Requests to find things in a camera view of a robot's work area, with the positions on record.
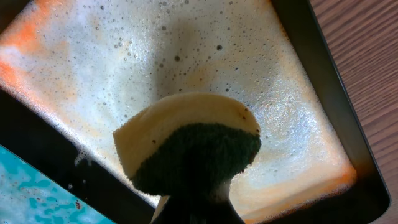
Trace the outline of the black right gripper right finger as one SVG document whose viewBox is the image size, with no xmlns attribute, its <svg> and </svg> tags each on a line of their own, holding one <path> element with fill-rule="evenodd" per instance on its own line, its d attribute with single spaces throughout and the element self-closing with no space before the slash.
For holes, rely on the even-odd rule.
<svg viewBox="0 0 398 224">
<path fill-rule="evenodd" d="M 208 195 L 198 201 L 199 223 L 206 224 L 244 224 L 243 219 L 233 208 L 229 197 Z"/>
</svg>

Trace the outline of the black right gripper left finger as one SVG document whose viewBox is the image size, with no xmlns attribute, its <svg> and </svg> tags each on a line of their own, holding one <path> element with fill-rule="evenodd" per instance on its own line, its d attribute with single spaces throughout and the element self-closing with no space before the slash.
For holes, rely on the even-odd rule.
<svg viewBox="0 0 398 224">
<path fill-rule="evenodd" d="M 161 196 L 150 224 L 194 224 L 192 205 L 189 198 Z"/>
</svg>

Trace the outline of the green and yellow sponge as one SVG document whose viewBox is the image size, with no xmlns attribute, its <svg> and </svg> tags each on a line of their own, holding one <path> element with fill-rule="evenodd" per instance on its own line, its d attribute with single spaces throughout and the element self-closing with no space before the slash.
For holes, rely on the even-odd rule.
<svg viewBox="0 0 398 224">
<path fill-rule="evenodd" d="M 148 106 L 114 131 L 122 168 L 151 195 L 207 194 L 251 164 L 261 128 L 237 100 L 181 93 Z"/>
</svg>

